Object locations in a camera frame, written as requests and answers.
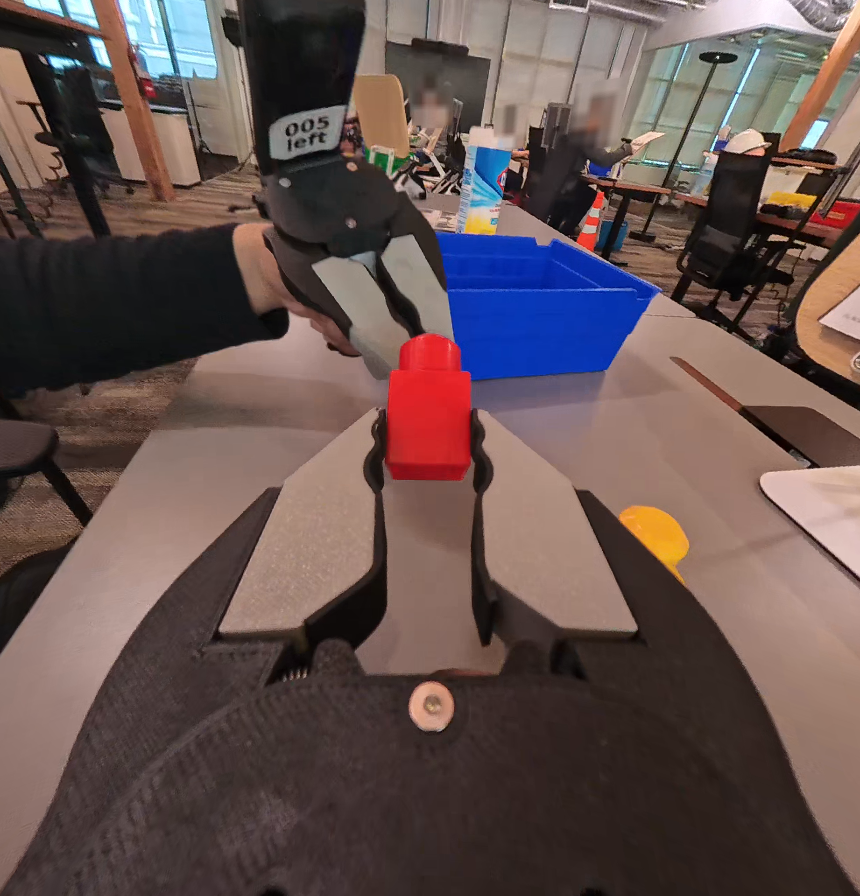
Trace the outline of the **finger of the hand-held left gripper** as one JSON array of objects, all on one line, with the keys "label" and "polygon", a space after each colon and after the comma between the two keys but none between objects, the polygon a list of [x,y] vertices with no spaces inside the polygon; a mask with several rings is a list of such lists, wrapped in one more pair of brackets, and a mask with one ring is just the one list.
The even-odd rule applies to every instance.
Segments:
[{"label": "finger of the hand-held left gripper", "polygon": [[312,272],[329,293],[344,322],[337,327],[363,359],[375,379],[388,379],[398,368],[402,346],[409,333],[379,285],[378,254],[329,255],[312,263]]},{"label": "finger of the hand-held left gripper", "polygon": [[392,238],[381,254],[381,322],[386,349],[420,335],[456,342],[446,286],[412,234]]}]

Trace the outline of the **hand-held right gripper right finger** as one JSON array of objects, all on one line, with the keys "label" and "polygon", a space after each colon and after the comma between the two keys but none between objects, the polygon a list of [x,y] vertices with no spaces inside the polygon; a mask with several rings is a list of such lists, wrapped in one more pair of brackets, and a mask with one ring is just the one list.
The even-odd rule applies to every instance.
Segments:
[{"label": "hand-held right gripper right finger", "polygon": [[627,640],[638,626],[570,479],[472,413],[472,613],[481,644]]}]

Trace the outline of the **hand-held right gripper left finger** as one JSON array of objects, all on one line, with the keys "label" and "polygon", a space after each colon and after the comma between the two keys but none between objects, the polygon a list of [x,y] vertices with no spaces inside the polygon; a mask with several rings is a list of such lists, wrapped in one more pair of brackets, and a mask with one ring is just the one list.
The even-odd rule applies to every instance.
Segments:
[{"label": "hand-held right gripper left finger", "polygon": [[387,610],[386,415],[371,409],[291,474],[219,624],[225,640],[357,648]]}]

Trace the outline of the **yellow mega block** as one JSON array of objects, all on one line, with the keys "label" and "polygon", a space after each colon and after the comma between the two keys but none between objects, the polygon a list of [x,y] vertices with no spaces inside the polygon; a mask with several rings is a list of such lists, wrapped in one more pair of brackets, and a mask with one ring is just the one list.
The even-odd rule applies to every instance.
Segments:
[{"label": "yellow mega block", "polygon": [[674,517],[656,507],[633,505],[622,510],[618,519],[662,566],[684,584],[678,566],[687,557],[690,542]]}]

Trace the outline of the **blue plastic bin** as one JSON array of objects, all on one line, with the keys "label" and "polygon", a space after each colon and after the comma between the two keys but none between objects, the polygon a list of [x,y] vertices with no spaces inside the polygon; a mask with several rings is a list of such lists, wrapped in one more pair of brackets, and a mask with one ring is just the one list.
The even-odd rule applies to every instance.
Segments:
[{"label": "blue plastic bin", "polygon": [[606,371],[660,289],[573,243],[441,233],[454,342],[475,382]]}]

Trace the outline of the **red mega block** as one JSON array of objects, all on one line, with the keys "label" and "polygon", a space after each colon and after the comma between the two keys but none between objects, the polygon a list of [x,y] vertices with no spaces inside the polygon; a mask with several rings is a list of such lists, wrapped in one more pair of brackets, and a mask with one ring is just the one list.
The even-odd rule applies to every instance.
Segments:
[{"label": "red mega block", "polygon": [[471,378],[458,346],[422,334],[402,345],[391,372],[386,467],[395,480],[454,482],[471,464]]}]

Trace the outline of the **person's left forearm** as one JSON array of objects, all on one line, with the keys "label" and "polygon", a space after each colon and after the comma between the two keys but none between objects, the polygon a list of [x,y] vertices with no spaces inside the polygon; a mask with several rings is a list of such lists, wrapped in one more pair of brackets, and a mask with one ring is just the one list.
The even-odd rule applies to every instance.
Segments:
[{"label": "person's left forearm", "polygon": [[115,379],[277,340],[249,305],[225,224],[139,237],[0,238],[0,392]]}]

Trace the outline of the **person's left hand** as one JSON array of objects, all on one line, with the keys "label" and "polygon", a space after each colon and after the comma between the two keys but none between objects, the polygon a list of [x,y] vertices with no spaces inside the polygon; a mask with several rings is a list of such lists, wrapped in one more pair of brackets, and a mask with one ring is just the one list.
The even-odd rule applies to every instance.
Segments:
[{"label": "person's left hand", "polygon": [[267,231],[267,226],[254,222],[238,225],[233,231],[234,258],[254,313],[267,319],[269,314],[286,311],[307,320],[336,353],[359,357],[360,353],[330,318],[301,304],[288,290],[266,243]]}]

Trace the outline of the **blue white wipes canister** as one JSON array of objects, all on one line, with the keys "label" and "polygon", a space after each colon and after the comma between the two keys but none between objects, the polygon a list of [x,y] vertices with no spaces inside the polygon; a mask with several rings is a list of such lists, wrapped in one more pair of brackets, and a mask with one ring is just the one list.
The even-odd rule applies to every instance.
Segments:
[{"label": "blue white wipes canister", "polygon": [[513,149],[514,139],[509,135],[498,136],[491,127],[470,128],[456,233],[495,235]]}]

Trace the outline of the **large black display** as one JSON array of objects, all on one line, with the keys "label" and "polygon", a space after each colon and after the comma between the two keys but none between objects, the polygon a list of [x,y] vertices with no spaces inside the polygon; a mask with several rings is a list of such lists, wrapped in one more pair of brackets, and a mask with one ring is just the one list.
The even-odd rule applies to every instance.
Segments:
[{"label": "large black display", "polygon": [[474,56],[460,44],[414,38],[410,43],[387,40],[384,48],[385,72],[394,74],[403,95],[414,110],[427,91],[449,106],[461,103],[459,129],[467,132],[482,125],[491,61]]}]

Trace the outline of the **orange traffic cone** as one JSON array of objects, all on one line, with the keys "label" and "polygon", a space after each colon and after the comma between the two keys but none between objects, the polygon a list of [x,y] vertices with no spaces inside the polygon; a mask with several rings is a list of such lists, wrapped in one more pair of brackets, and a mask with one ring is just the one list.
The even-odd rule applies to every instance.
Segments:
[{"label": "orange traffic cone", "polygon": [[576,243],[589,252],[595,252],[596,250],[599,238],[601,214],[604,205],[605,194],[601,190],[597,190],[592,206],[590,207],[576,237]]}]

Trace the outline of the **wooden document stand white base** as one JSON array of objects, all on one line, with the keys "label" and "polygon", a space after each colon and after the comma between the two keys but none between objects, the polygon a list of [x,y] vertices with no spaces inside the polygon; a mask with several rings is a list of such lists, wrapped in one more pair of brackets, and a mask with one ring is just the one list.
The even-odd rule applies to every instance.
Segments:
[{"label": "wooden document stand white base", "polygon": [[[808,359],[860,387],[860,342],[819,319],[860,285],[860,216],[825,258],[797,306],[797,342]],[[764,473],[760,490],[860,581],[860,465]]]}]

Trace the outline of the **black standing desk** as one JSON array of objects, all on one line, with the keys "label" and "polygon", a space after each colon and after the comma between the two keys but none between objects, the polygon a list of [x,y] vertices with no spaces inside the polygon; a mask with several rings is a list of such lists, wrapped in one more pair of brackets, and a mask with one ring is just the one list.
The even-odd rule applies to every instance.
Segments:
[{"label": "black standing desk", "polygon": [[99,61],[91,42],[100,28],[23,2],[0,2],[0,49],[15,51],[35,92],[18,104],[31,110],[35,140],[55,152],[95,238],[111,229],[100,204],[109,185],[125,185],[95,86]]}]

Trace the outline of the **laminated instruction sheet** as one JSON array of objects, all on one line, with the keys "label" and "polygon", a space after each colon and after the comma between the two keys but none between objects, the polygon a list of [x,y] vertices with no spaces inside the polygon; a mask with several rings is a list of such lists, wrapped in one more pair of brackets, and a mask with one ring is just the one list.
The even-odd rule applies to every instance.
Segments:
[{"label": "laminated instruction sheet", "polygon": [[860,342],[860,285],[848,297],[825,313],[819,323],[830,330]]}]

